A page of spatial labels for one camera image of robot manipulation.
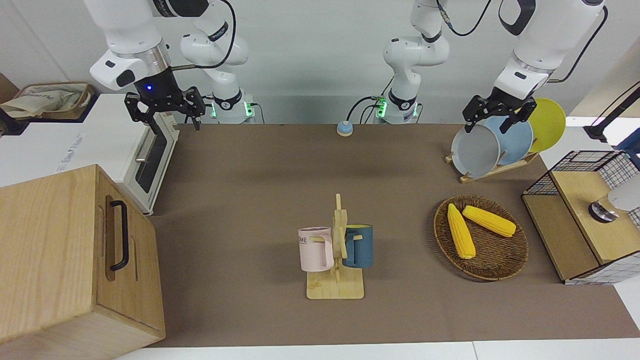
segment wooden base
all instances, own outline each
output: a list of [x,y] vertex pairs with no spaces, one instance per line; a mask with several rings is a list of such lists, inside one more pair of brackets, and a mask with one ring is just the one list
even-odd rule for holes
[[[475,181],[478,179],[484,179],[486,177],[489,176],[493,176],[505,171],[509,171],[509,170],[513,170],[515,168],[519,168],[519,167],[523,167],[525,165],[528,165],[531,161],[533,161],[533,159],[538,157],[538,152],[532,152],[527,154],[527,156],[525,156],[524,158],[522,158],[522,160],[517,161],[513,164],[509,164],[509,165],[496,165],[493,170],[489,171],[486,175],[483,175],[481,177],[470,177],[468,174],[464,174],[460,177],[460,182],[461,183],[470,183],[471,181]],[[444,161],[446,161],[447,163],[451,163],[452,160],[452,156],[453,156],[453,152],[450,153],[447,157],[444,158]]]
[[362,299],[364,282],[362,269],[348,268],[340,261],[337,268],[307,273],[307,298]]
[[640,250],[640,232],[627,214],[609,224],[589,214],[588,206],[610,190],[598,172],[551,172],[551,178],[601,265]]
[[596,257],[560,195],[524,195],[522,200],[560,280],[598,267]]

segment oven door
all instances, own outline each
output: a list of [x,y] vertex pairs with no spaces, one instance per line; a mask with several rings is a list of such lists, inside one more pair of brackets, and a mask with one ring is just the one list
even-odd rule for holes
[[173,153],[177,131],[172,116],[156,114],[156,124],[149,126],[125,178],[124,191],[134,198],[146,215],[151,215],[157,191]]

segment plate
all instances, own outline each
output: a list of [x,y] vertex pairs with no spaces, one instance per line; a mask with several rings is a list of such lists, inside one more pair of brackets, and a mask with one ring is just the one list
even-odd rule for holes
[[498,161],[498,165],[510,165],[520,161],[531,149],[533,129],[528,122],[513,124],[506,134],[500,132],[500,125],[506,116],[493,116],[486,119],[484,126],[493,131],[500,143],[500,151],[507,152]]
[[540,152],[555,145],[566,127],[566,115],[562,107],[551,99],[536,99],[538,106],[529,117],[536,142],[531,146],[531,152]]
[[498,163],[500,143],[486,126],[476,125],[469,134],[463,127],[453,138],[451,152],[453,165],[461,174],[482,177]]
[[[453,244],[447,207],[453,203],[462,212],[466,205],[475,206],[506,218],[516,224],[516,232],[510,237],[498,235],[465,218],[476,246],[473,259],[461,259]],[[458,195],[444,200],[436,211],[433,230],[440,250],[447,259],[468,275],[487,281],[503,280],[516,275],[529,259],[527,237],[520,224],[497,202],[478,195]]]

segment wooden mug stand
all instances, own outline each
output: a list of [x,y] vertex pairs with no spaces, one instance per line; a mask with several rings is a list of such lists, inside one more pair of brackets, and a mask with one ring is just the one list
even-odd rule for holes
[[[500,154],[500,158],[498,159],[498,162],[499,162],[499,161],[500,161],[500,160],[501,160],[501,159],[502,159],[506,154],[507,154],[507,152],[506,152],[506,151],[504,151],[502,154]],[[522,159],[521,159],[521,160],[519,160],[519,161],[516,161],[516,162],[515,162],[515,163],[513,163],[513,164],[509,164],[509,165],[496,165],[496,166],[493,168],[493,170],[489,171],[488,173],[486,173],[485,175],[483,175],[483,176],[481,176],[481,177],[470,177],[470,176],[469,176],[469,173],[467,172],[466,174],[463,174],[463,175],[460,177],[460,182],[461,182],[461,183],[463,183],[463,184],[465,184],[465,183],[470,183],[471,181],[475,181],[475,180],[478,180],[478,179],[484,179],[485,177],[493,176],[493,175],[496,175],[496,174],[499,174],[499,173],[502,173],[502,172],[505,172],[505,171],[513,170],[513,169],[515,169],[515,168],[523,167],[523,166],[525,166],[525,165],[530,164],[530,163],[533,161],[533,159],[535,159],[535,158],[537,158],[537,157],[538,157],[538,155],[539,155],[539,154],[540,154],[539,152],[530,152],[530,153],[528,153],[527,155],[525,155],[525,157],[524,157],[524,158],[522,158]],[[452,157],[453,157],[453,152],[451,152],[448,156],[446,156],[446,157],[444,158],[444,161],[445,161],[445,162],[447,162],[447,163],[451,163],[451,162],[453,162]]]
[[347,258],[344,232],[347,229],[347,211],[342,209],[340,194],[335,194],[333,211],[333,268],[323,272],[307,272],[307,298],[319,299],[362,299],[364,282],[362,269],[350,268],[342,264]]

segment oven window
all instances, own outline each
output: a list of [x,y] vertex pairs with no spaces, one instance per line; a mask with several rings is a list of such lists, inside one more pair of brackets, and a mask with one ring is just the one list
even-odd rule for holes
[[138,172],[136,173],[136,182],[140,185],[145,193],[149,193],[151,190],[151,184],[156,178],[156,173],[160,167],[160,161],[166,149],[166,137],[157,124],[150,124],[151,129],[157,135],[154,141],[151,153],[146,162],[140,163],[138,166]]

